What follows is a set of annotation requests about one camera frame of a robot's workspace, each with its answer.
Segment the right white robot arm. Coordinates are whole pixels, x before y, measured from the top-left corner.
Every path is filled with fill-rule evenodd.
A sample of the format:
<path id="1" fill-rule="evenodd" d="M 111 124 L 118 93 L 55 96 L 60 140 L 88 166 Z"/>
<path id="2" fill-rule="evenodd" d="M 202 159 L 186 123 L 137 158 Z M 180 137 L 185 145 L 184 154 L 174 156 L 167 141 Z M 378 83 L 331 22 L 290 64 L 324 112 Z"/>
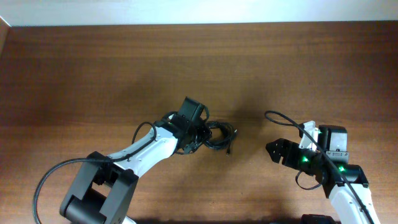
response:
<path id="1" fill-rule="evenodd" d="M 347 130 L 331 125 L 316 127 L 314 121 L 300 127 L 316 142 L 302 131 L 299 143 L 277 139 L 266 145 L 271 160 L 299 174 L 314 176 L 318 184 L 309 190 L 323 187 L 341 223 L 379 223 L 364 171 L 359 165 L 348 163 Z"/>

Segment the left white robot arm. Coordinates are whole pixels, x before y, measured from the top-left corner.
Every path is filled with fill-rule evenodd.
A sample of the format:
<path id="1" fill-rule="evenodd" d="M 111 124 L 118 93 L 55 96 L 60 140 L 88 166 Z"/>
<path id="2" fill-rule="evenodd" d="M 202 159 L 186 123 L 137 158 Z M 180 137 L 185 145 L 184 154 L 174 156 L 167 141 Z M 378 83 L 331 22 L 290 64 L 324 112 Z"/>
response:
<path id="1" fill-rule="evenodd" d="M 84 158 L 61 203 L 61 216 L 71 223 L 133 223 L 127 211 L 139 178 L 174 154 L 195 152 L 211 136 L 203 113 L 209 113 L 205 105 L 185 98 L 178 111 L 165 114 L 127 148 Z"/>

